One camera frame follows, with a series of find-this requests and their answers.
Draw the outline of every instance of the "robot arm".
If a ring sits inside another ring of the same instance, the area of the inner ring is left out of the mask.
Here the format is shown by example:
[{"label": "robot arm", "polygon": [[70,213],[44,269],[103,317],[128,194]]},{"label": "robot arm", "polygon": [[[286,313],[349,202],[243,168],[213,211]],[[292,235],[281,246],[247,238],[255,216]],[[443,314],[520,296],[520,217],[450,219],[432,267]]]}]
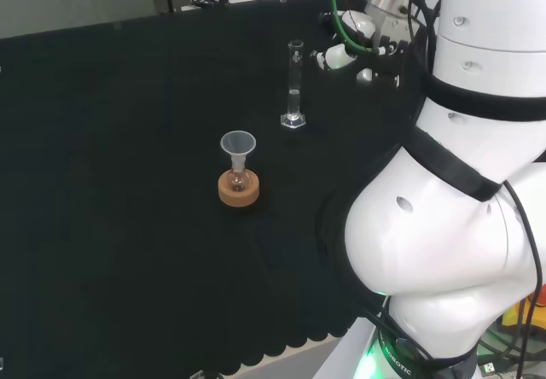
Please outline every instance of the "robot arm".
[{"label": "robot arm", "polygon": [[[485,95],[545,98],[544,7],[546,0],[443,0],[433,75]],[[506,120],[427,99],[417,127],[484,178],[497,184],[510,178],[544,259],[546,166],[530,163],[546,149],[546,121]],[[392,295],[391,316],[434,358],[471,352],[485,329],[537,283],[507,191],[478,201],[405,148],[355,200],[346,251],[366,286]],[[383,377],[398,378],[380,351],[375,359]]]},{"label": "robot arm", "polygon": [[[347,10],[340,16],[345,30],[355,36],[355,40],[370,41],[370,48],[377,55],[392,55],[403,52],[411,40],[407,10],[408,0],[367,0],[365,13]],[[412,27],[417,31],[419,24],[412,21]],[[317,54],[317,64],[322,70],[339,69],[355,59],[343,44]]]}]

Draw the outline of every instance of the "hexagonal base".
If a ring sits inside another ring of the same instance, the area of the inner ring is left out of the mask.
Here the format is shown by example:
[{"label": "hexagonal base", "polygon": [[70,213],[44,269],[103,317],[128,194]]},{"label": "hexagonal base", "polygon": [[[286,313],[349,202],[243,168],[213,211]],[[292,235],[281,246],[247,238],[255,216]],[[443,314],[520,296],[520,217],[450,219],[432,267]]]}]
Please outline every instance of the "hexagonal base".
[{"label": "hexagonal base", "polygon": [[291,129],[297,129],[302,125],[305,125],[305,115],[298,114],[283,114],[281,116],[281,124]]}]

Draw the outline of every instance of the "green cable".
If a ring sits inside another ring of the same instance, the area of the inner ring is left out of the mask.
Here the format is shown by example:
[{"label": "green cable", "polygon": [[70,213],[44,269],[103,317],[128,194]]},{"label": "green cable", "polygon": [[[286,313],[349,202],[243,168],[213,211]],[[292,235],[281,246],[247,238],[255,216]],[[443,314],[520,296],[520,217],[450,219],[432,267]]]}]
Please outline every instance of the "green cable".
[{"label": "green cable", "polygon": [[346,43],[351,47],[351,49],[363,53],[363,52],[370,52],[370,49],[361,46],[360,44],[357,44],[355,41],[353,41],[349,35],[345,32],[345,29],[343,29],[343,25],[341,25],[340,16],[338,15],[338,4],[336,0],[332,0],[332,9],[333,9],[333,15],[334,15],[334,21],[335,24],[338,27],[339,32],[341,33],[341,36],[346,41]]}]

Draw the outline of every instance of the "black cloth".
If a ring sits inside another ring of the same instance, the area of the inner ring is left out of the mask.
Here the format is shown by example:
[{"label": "black cloth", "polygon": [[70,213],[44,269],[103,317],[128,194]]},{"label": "black cloth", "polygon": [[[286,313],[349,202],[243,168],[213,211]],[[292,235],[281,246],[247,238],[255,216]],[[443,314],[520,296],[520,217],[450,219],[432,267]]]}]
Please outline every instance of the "black cloth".
[{"label": "black cloth", "polygon": [[[4,377],[229,374],[376,303],[322,257],[317,210],[370,180],[418,93],[358,87],[373,55],[307,60],[308,124],[283,130],[287,44],[325,50],[321,11],[267,0],[0,41]],[[246,210],[218,199],[231,130],[258,141]]]}]

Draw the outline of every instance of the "glass tube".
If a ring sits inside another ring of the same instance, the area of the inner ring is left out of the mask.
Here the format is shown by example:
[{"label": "glass tube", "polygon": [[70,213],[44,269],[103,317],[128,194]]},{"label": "glass tube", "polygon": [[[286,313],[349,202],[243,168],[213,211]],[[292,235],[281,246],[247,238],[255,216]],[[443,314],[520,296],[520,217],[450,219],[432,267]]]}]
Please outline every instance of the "glass tube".
[{"label": "glass tube", "polygon": [[305,124],[305,116],[299,111],[303,60],[304,43],[293,40],[288,44],[288,110],[281,116],[281,124],[292,129]]}]

